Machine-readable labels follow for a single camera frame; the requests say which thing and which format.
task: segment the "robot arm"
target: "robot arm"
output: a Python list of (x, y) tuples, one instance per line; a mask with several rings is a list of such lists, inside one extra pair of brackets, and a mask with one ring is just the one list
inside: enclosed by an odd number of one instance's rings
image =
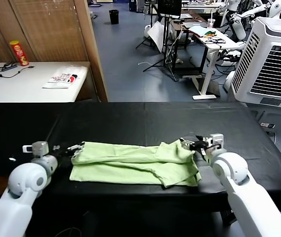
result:
[(228, 194), (228, 203), (247, 237), (281, 236), (281, 213), (268, 192), (248, 170), (247, 162), (238, 154), (227, 152), (224, 136), (197, 136), (196, 142), (181, 138), (182, 147), (198, 151), (208, 162)]
[(224, 5), (220, 5), (220, 6), (218, 7), (218, 9), (216, 10), (216, 13), (219, 14), (219, 13), (221, 13), (221, 12), (226, 11), (226, 9), (228, 8), (228, 6), (229, 6), (229, 1), (226, 1), (226, 3), (225, 3)]
[[(70, 147), (64, 155), (74, 157), (82, 147)], [(56, 156), (48, 154), (47, 142), (23, 146), (23, 151), (33, 153), (34, 159), (16, 167), (8, 178), (7, 187), (0, 198), (0, 237), (24, 236), (32, 217), (32, 205), (50, 183), (58, 166)]]
[(243, 14), (232, 14), (231, 15), (231, 20), (229, 22), (227, 22), (224, 26), (227, 26), (227, 25), (230, 25), (230, 24), (233, 24), (233, 23), (236, 23), (236, 22), (240, 22), (241, 19), (245, 18), (245, 17), (248, 17), (248, 16), (251, 16), (251, 15), (254, 15), (255, 13), (258, 13), (258, 12), (261, 12), (261, 11), (265, 11), (266, 9), (269, 8), (269, 4), (262, 4), (256, 8), (253, 8), (249, 11), (246, 11), (244, 12)]

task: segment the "gray floor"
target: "gray floor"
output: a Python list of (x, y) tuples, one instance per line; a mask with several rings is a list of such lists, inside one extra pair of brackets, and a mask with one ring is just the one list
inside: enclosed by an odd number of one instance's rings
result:
[[(120, 11), (120, 23), (111, 25), (109, 10)], [(103, 4), (100, 8), (90, 8), (98, 15), (94, 19), (93, 28), (100, 53), (105, 81), (111, 102), (150, 102), (150, 101), (188, 101), (193, 102), (192, 95), (197, 95), (192, 82), (174, 82), (160, 69), (154, 68), (143, 73), (148, 64), (155, 63), (162, 58), (157, 50), (147, 46), (135, 47), (143, 40), (144, 27), (150, 23), (149, 16), (144, 19), (141, 13), (130, 12), (128, 4)], [(179, 51), (179, 58), (198, 65), (201, 60), (203, 47), (189, 46), (188, 49)], [(214, 77), (223, 84), (225, 76)], [(221, 88), (220, 100), (226, 99), (226, 93)], [(281, 151), (281, 131), (277, 133), (276, 146)], [(218, 236), (243, 236), (239, 224), (234, 223), (228, 230), (221, 229)]]

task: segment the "trash can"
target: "trash can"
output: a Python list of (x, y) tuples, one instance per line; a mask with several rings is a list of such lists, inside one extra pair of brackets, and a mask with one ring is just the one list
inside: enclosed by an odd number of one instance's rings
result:
[(118, 24), (119, 23), (119, 11), (118, 10), (109, 10), (109, 12), (110, 12), (111, 24)]

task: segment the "folded shirt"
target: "folded shirt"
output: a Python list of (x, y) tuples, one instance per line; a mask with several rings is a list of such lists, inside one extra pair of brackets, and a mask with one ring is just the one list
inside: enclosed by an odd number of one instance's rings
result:
[(179, 140), (152, 147), (85, 142), (72, 159), (70, 180), (197, 186), (201, 175), (192, 157)]

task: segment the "white desk leg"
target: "white desk leg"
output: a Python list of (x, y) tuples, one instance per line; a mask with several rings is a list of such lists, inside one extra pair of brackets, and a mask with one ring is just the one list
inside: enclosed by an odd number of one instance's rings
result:
[(194, 95), (194, 100), (209, 100), (209, 99), (216, 99), (215, 95), (206, 95), (207, 88), (209, 85), (209, 82), (211, 80), (211, 76), (213, 74), (213, 71), (215, 69), (216, 60), (218, 58), (218, 50), (214, 50), (210, 53), (210, 62), (208, 65), (208, 70), (204, 79), (203, 86), (201, 88), (201, 91), (199, 91), (200, 95)]

